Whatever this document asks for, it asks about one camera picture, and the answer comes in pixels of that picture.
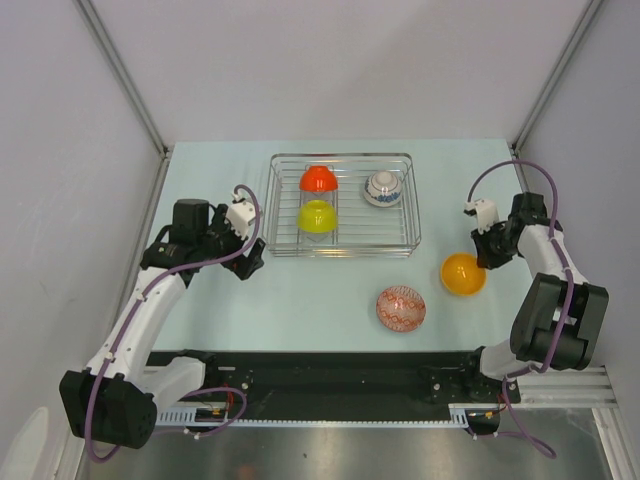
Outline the yellow-green bowl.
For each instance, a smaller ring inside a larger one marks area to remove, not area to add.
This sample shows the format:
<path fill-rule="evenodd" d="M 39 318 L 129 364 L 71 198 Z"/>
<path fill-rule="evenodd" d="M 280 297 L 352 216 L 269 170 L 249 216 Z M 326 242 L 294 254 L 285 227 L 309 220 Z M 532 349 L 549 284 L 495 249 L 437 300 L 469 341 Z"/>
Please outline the yellow-green bowl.
<path fill-rule="evenodd" d="M 311 234 L 325 234 L 338 226 L 335 208 L 324 200 L 310 200 L 304 203 L 298 212 L 297 226 Z"/>

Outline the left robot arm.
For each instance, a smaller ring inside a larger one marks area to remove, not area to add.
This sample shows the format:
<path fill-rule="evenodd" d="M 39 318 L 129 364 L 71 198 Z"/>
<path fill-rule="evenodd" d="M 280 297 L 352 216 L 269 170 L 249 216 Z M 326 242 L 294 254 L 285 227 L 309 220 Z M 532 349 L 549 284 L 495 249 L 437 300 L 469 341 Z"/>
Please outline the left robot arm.
<path fill-rule="evenodd" d="M 59 393 L 71 433 L 95 442 L 139 449 L 159 414 L 193 393 L 207 400 L 221 376 L 194 354 L 178 356 L 154 374 L 144 370 L 169 313 L 204 267 L 220 265 L 247 280 L 264 261 L 260 207 L 244 185 L 229 204 L 175 202 L 169 224 L 143 253 L 134 289 L 112 331 L 80 371 L 68 370 Z"/>

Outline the blue white patterned bowl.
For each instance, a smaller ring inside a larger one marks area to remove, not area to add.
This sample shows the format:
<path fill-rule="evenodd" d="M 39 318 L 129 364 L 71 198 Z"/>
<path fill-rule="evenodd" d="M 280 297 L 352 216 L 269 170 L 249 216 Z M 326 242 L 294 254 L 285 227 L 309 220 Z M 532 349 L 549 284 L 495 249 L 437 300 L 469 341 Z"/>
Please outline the blue white patterned bowl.
<path fill-rule="evenodd" d="M 364 183 L 363 196 L 371 205 L 381 208 L 395 206 L 401 201 L 403 183 L 399 176 L 389 170 L 371 174 Z"/>

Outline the red-orange bowl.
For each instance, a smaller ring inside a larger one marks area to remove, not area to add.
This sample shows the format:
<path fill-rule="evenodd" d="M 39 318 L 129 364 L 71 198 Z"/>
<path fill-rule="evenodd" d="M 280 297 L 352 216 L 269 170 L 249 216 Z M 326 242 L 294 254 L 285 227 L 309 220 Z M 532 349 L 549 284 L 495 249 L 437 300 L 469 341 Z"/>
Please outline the red-orange bowl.
<path fill-rule="evenodd" d="M 311 193 L 325 193 L 338 189 L 338 180 L 326 165 L 311 165 L 302 174 L 299 189 Z"/>

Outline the wire dish rack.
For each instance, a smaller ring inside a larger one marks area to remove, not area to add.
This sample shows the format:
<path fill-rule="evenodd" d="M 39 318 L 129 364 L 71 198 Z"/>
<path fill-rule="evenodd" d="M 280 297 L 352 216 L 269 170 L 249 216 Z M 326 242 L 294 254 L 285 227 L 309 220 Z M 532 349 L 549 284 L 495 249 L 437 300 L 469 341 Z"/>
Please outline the wire dish rack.
<path fill-rule="evenodd" d="M 299 209 L 313 198 L 300 190 L 299 181 L 314 166 L 326 166 L 338 184 L 336 191 L 318 196 L 337 214 L 337 228 L 323 234 L 297 225 Z M 367 179 L 380 171 L 399 180 L 399 197 L 389 206 L 375 206 L 365 197 Z M 421 241 L 413 159 L 407 153 L 275 154 L 263 211 L 262 236 L 280 257 L 403 257 Z"/>

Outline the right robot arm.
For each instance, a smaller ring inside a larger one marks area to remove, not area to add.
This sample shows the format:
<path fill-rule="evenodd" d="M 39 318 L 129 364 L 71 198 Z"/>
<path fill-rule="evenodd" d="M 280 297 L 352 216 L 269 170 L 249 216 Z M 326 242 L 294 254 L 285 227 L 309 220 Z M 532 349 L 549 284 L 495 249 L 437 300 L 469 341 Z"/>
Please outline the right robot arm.
<path fill-rule="evenodd" d="M 477 266 L 494 270 L 520 257 L 532 283 L 509 338 L 483 348 L 479 366 L 461 376 L 463 393 L 473 401 L 484 401 L 496 391 L 497 380 L 549 369 L 585 369 L 595 351 L 609 293 L 579 272 L 544 198 L 534 193 L 515 195 L 504 221 L 490 200 L 468 201 L 464 213 L 476 220 L 471 238 Z"/>

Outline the orange-yellow bowl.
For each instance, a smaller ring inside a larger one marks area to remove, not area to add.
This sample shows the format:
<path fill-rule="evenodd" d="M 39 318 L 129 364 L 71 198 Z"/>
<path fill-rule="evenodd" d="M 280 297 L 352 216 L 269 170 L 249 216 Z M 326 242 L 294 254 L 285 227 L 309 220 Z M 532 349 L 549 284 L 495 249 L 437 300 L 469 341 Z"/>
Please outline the orange-yellow bowl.
<path fill-rule="evenodd" d="M 440 267 L 440 279 L 444 287 L 458 296 L 473 296 L 486 285 L 487 274 L 470 253 L 454 253 Z"/>

